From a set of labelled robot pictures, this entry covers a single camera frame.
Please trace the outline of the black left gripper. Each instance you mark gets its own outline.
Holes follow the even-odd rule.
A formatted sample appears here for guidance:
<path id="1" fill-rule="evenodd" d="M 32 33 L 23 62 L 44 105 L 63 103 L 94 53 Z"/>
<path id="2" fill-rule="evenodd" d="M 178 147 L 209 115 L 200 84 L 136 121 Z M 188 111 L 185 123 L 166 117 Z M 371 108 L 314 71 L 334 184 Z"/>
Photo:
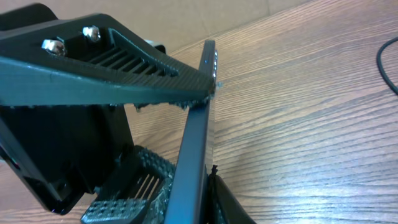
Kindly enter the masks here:
<path id="1" fill-rule="evenodd" d="M 134 143 L 111 104 L 200 101 L 215 87 L 106 14 L 59 20 L 35 3 L 1 15 L 1 157 L 57 214 L 102 186 L 81 223 L 165 220 L 175 165 L 142 146 L 124 159 Z"/>

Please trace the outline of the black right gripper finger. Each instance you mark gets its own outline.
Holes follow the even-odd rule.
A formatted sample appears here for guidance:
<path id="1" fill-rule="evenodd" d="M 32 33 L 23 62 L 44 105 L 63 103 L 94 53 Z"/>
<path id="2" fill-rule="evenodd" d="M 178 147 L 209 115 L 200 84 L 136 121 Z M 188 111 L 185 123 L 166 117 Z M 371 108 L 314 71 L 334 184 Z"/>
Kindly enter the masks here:
<path id="1" fill-rule="evenodd" d="M 246 213 L 213 165 L 208 182 L 208 223 L 256 224 Z"/>

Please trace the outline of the Samsung Galaxy smartphone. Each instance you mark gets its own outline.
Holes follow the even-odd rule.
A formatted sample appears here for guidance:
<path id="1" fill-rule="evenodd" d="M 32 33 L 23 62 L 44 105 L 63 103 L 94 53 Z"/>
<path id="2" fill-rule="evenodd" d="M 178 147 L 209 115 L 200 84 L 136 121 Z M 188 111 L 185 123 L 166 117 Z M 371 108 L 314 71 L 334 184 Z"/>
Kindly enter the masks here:
<path id="1" fill-rule="evenodd" d="M 213 165 L 215 99 L 190 108 L 165 224 L 206 223 L 208 171 Z"/>

